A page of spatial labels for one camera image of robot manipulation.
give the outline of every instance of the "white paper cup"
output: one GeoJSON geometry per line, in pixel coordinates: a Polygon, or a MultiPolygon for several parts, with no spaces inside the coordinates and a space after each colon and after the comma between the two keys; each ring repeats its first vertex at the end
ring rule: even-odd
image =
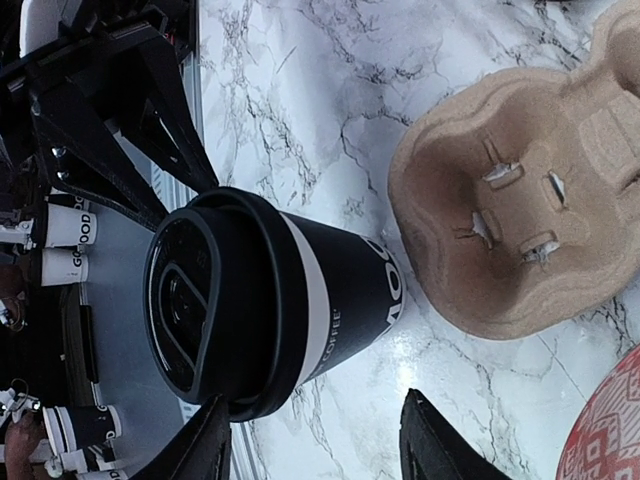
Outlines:
{"type": "Polygon", "coordinates": [[[53,189],[46,200],[54,205],[75,208],[76,210],[89,210],[89,200],[86,198],[69,195],[68,193],[54,193],[53,189]]]}
{"type": "Polygon", "coordinates": [[[61,248],[45,248],[35,252],[35,255],[40,271],[36,268],[32,278],[40,278],[41,286],[71,285],[87,281],[89,260],[86,255],[61,248]]]}
{"type": "Polygon", "coordinates": [[[99,445],[122,435],[112,406],[44,408],[44,425],[55,455],[99,445]]]}
{"type": "Polygon", "coordinates": [[[92,245],[96,241],[98,220],[93,213],[53,203],[47,209],[45,248],[92,245]]]}

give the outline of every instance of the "paper cup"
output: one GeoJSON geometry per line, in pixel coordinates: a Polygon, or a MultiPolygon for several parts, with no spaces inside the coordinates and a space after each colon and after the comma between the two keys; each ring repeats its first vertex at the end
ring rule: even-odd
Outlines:
{"type": "Polygon", "coordinates": [[[98,220],[93,213],[49,203],[47,205],[45,248],[92,245],[98,220]]]}
{"type": "Polygon", "coordinates": [[[89,260],[76,250],[45,248],[34,252],[31,268],[31,278],[39,278],[43,287],[82,283],[89,276],[89,260]]]}
{"type": "Polygon", "coordinates": [[[128,476],[122,470],[109,472],[91,472],[76,475],[78,480],[128,480],[128,476]]]}
{"type": "Polygon", "coordinates": [[[156,364],[188,403],[222,393],[233,422],[270,415],[395,325],[400,271],[372,240],[220,187],[172,212],[149,249],[156,364]]]}
{"type": "Polygon", "coordinates": [[[47,202],[54,205],[60,205],[62,207],[73,208],[75,210],[89,209],[89,200],[87,200],[86,198],[78,197],[76,195],[69,195],[68,193],[59,192],[55,189],[51,189],[51,193],[47,198],[47,202]]]}
{"type": "Polygon", "coordinates": [[[112,406],[53,407],[45,408],[43,414],[55,455],[98,445],[122,435],[120,417],[112,406]]]}
{"type": "Polygon", "coordinates": [[[102,444],[76,450],[75,452],[61,453],[49,458],[44,467],[51,478],[60,478],[65,472],[76,474],[110,472],[117,470],[121,466],[118,463],[120,462],[115,461],[113,449],[102,444]]]}

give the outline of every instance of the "white marble surface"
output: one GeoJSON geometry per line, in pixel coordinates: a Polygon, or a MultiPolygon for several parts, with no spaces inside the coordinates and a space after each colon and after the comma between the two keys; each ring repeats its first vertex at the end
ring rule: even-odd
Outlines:
{"type": "Polygon", "coordinates": [[[612,3],[202,0],[206,143],[223,183],[381,239],[411,294],[386,338],[251,424],[260,479],[399,480],[409,387],[512,478],[554,478],[585,399],[640,339],[640,283],[530,338],[469,337],[410,273],[387,171],[411,122],[484,75],[579,65],[612,3]]]}

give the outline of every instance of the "red patterned object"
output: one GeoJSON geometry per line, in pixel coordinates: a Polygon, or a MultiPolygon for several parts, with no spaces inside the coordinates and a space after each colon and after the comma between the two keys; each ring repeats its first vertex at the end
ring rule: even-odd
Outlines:
{"type": "Polygon", "coordinates": [[[640,347],[589,399],[564,447],[556,480],[640,480],[640,347]]]}

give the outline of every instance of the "black paper cup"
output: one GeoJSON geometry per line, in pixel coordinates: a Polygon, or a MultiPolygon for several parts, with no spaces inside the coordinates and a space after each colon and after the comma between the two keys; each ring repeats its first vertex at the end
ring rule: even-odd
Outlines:
{"type": "Polygon", "coordinates": [[[376,242],[233,188],[162,223],[145,278],[164,379],[190,403],[224,394],[233,421],[273,413],[296,386],[371,345],[405,296],[376,242]]]}
{"type": "Polygon", "coordinates": [[[54,455],[99,445],[122,435],[112,406],[44,408],[44,424],[54,455]]]}

